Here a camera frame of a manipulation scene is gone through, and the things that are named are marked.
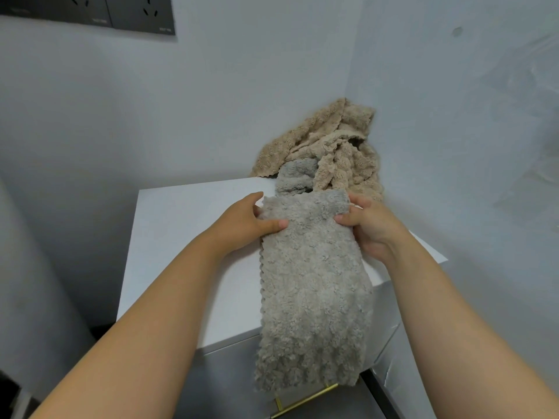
person's left hand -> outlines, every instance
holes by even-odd
[[[205,233],[211,236],[216,249],[226,255],[242,248],[255,239],[276,233],[289,224],[287,219],[258,219],[261,209],[255,203],[262,198],[262,191],[252,193],[232,204]]]

drawer handle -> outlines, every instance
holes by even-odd
[[[299,401],[294,402],[293,404],[290,404],[287,407],[283,407],[281,404],[281,400],[279,397],[276,397],[276,406],[278,408],[278,411],[276,413],[274,413],[273,415],[270,416],[270,419],[276,419],[277,417],[280,417],[281,415],[287,413],[290,410],[295,409],[296,407],[299,407],[302,404],[305,404],[307,401],[311,401],[312,399],[321,396],[322,394],[325,394],[327,392],[329,392],[330,390],[333,390],[334,388],[338,387],[338,384],[333,384],[329,387],[323,388],[320,391],[317,391],[314,394],[311,394],[308,397],[305,397]]]

brown towel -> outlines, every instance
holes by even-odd
[[[381,201],[378,155],[366,143],[373,115],[373,108],[340,98],[266,144],[250,175],[275,175],[287,161],[315,158],[313,190],[348,189]]]

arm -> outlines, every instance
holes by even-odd
[[[262,193],[233,204],[165,268],[58,384],[32,419],[171,418],[220,261],[286,220],[256,219]]]
[[[439,419],[559,417],[559,400],[458,293],[448,276],[381,203],[350,194],[363,251],[382,261],[423,384]]]

wall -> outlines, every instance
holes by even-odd
[[[42,400],[93,345],[0,180],[0,370]]]
[[[559,152],[559,38],[538,41],[558,18],[559,0],[365,0],[346,92],[378,109],[388,203],[557,392],[559,188],[534,170]]]
[[[172,2],[176,38],[0,17],[0,173],[89,325],[115,319],[137,191],[247,176],[343,96],[362,5]]]

